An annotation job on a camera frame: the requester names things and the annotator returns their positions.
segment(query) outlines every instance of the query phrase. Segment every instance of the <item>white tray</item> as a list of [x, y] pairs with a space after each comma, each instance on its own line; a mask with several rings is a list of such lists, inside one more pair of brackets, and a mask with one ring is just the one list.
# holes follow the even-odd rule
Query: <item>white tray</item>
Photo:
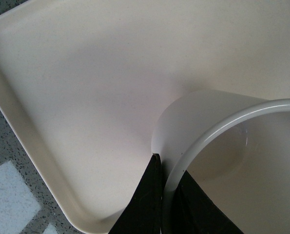
[[0, 16], [0, 109], [69, 221], [106, 233], [163, 110], [290, 98], [290, 1], [30, 0]]

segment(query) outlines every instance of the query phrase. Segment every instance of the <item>speckled floor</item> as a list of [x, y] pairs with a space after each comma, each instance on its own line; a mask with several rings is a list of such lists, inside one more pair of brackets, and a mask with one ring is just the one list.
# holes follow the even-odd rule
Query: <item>speckled floor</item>
[[[0, 14], [25, 0], [0, 0]], [[0, 112], [0, 234], [80, 233], [66, 219]]]

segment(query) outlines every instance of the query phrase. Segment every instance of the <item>plastic container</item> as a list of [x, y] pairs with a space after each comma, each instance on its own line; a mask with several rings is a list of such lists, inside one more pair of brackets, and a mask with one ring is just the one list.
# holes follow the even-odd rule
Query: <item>plastic container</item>
[[161, 115], [152, 152], [167, 179], [163, 233], [186, 169], [244, 233], [290, 233], [290, 99], [190, 93]]

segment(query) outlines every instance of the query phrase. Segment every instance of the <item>white plastic bucket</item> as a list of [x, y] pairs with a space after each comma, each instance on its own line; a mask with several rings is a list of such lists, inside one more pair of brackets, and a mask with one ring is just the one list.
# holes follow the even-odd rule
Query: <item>white plastic bucket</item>
[[167, 179], [164, 234], [172, 233], [172, 199], [187, 169], [244, 233], [290, 233], [290, 99], [190, 93], [161, 115], [152, 152]]

